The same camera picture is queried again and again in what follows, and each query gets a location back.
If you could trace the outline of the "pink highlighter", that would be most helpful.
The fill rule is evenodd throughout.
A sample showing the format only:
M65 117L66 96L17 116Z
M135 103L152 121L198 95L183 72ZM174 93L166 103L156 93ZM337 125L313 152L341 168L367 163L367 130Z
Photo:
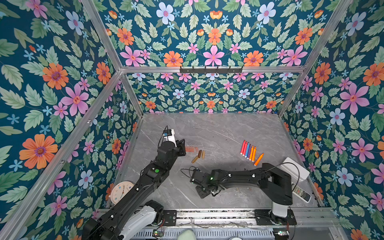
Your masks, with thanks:
M244 142L244 146L243 146L243 149L242 149L242 155L245 156L246 155L246 150L248 148L248 142L245 141Z
M244 140L242 144L241 152L240 152L241 155L244 154L244 149L246 148L246 145L247 145L247 142Z

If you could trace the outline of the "blue highlighter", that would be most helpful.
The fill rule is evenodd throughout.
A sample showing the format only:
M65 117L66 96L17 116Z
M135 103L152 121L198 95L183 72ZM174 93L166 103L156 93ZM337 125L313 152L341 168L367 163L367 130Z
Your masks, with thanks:
M246 158L246 159L249 157L249 150L250 150L250 147L251 147L251 145L250 145L250 143L248 143L248 144L247 144L247 148L246 148L246 150L245 150L245 158Z

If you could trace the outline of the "purple highlighter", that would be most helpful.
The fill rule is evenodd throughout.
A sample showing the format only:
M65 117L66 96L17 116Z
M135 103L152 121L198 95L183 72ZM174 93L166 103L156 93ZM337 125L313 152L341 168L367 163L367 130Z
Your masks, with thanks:
M249 150L249 157L247 158L248 160L249 160L250 157L251 157L252 149L253 149L253 146L251 145L250 150Z

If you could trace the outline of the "orange highlighter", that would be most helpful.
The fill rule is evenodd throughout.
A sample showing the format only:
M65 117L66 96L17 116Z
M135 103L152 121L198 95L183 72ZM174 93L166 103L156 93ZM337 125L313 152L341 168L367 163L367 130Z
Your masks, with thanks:
M249 151L249 160L250 160L250 161L253 160L254 150L255 150L255 147L252 146L251 149L250 149L250 151Z
M256 152L257 152L257 147L254 147L254 148L253 148L253 152L252 152L252 158L251 158L251 161L252 161L252 162L255 161L255 158L256 158Z
M257 166L263 157L264 157L264 153L260 154L259 157L255 160L254 166Z

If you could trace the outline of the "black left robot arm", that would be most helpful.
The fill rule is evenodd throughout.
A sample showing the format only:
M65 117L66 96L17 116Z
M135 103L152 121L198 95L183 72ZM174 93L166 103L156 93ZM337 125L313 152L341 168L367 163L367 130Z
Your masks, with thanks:
M167 179L178 157L186 155L185 140L166 141L158 155L142 171L134 187L98 220L90 219L83 228L83 240L120 240L123 226L140 204Z

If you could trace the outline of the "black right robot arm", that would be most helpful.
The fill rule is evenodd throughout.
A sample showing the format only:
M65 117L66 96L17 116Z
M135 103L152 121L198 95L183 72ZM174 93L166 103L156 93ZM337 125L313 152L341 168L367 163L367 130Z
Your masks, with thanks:
M201 199L230 188L257 187L272 201L270 218L285 219L293 204L292 177L279 166L281 164L264 163L253 170L231 172L217 169L210 173L194 169L190 173L190 182L196 185Z

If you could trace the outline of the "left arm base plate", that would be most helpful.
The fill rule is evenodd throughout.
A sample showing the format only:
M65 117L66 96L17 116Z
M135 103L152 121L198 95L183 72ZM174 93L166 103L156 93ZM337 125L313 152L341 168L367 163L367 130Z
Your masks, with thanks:
M178 212L176 210L165 210L160 203L150 200L140 206L135 214L148 223L147 227L174 227L176 225Z

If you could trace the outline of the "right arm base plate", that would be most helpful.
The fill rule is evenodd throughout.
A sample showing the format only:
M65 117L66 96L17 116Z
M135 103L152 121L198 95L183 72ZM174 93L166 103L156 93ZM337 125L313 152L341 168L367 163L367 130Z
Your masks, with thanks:
M288 209L288 215L285 218L277 217L272 214L272 210L260 209L254 210L255 219L258 226L295 226L297 221L291 209Z

